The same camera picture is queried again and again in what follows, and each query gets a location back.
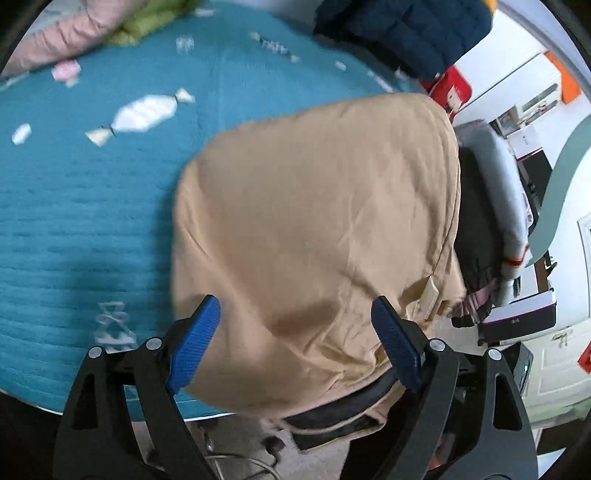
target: green fabric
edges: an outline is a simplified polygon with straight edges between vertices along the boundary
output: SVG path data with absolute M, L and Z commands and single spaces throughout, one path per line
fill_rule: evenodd
M 148 0 L 146 5 L 131 15 L 108 39 L 107 43 L 120 47 L 137 45 L 142 38 L 168 25 L 175 18 L 188 15 L 201 0 Z
M 530 250 L 533 258 L 528 266 L 544 256 L 558 230 L 558 221 L 570 184 L 579 164 L 591 147 L 591 115 L 574 129 L 564 145 L 550 175 L 540 218 L 530 235 Z

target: floor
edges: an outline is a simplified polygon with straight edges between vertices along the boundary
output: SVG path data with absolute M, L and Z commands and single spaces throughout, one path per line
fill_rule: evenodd
M 202 452 L 206 452 L 203 433 L 199 424 L 187 424 L 195 441 Z M 206 423 L 207 431 L 218 453 L 240 453 L 250 457 L 272 463 L 273 457 L 263 447 L 261 441 L 276 435 L 285 443 L 281 452 L 281 462 L 277 470 L 283 480 L 337 480 L 340 470 L 349 450 L 347 443 L 328 445 L 315 450 L 313 453 L 302 454 L 294 446 L 287 432 L 272 432 L 265 430 L 259 421 L 238 416 L 217 419 L 216 425 Z M 150 437 L 144 423 L 134 424 L 138 444 L 146 457 L 151 450 Z M 242 460 L 221 460 L 220 468 L 225 480 L 242 480 L 258 472 L 259 467 Z M 259 477 L 270 480 L 269 475 Z

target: electrical cable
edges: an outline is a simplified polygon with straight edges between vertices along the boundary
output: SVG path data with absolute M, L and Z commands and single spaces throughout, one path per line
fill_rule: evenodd
M 256 466 L 261 467 L 262 469 L 264 469 L 265 471 L 267 471 L 270 475 L 273 476 L 273 478 L 275 480 L 282 480 L 281 479 L 281 475 L 279 475 L 279 473 L 277 472 L 277 470 L 275 470 L 271 465 L 266 464 L 265 462 L 258 460 L 256 458 L 252 458 L 252 457 L 247 457 L 245 455 L 240 455 L 238 453 L 217 453 L 215 455 L 204 455 L 205 459 L 207 461 L 213 461 L 213 460 L 227 460 L 227 459 L 233 459 L 233 460 L 246 460 L 250 463 L 253 463 Z

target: bed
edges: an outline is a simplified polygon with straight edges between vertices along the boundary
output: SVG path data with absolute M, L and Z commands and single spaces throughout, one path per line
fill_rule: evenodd
M 171 325 L 173 194 L 218 132 L 420 90 L 387 83 L 266 12 L 202 8 L 213 13 L 79 57 L 73 86 L 47 67 L 0 91 L 0 390 L 22 401 L 62 411 L 104 315 L 124 319 L 138 343 Z M 180 89 L 189 100 L 176 99 L 168 119 L 142 133 L 114 128 L 125 105 Z M 102 146 L 86 135 L 97 129 L 111 133 Z M 128 400 L 140 419 L 131 390 Z M 176 400 L 187 419 L 220 413 L 183 392 Z

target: tan cloth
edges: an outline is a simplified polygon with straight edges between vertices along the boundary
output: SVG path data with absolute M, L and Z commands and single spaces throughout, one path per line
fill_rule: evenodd
M 220 134 L 186 167 L 174 212 L 177 317 L 207 293 L 222 304 L 189 393 L 280 419 L 378 378 L 390 363 L 369 318 L 375 297 L 412 316 L 431 278 L 433 317 L 465 294 L 459 199 L 456 137 L 424 95 Z

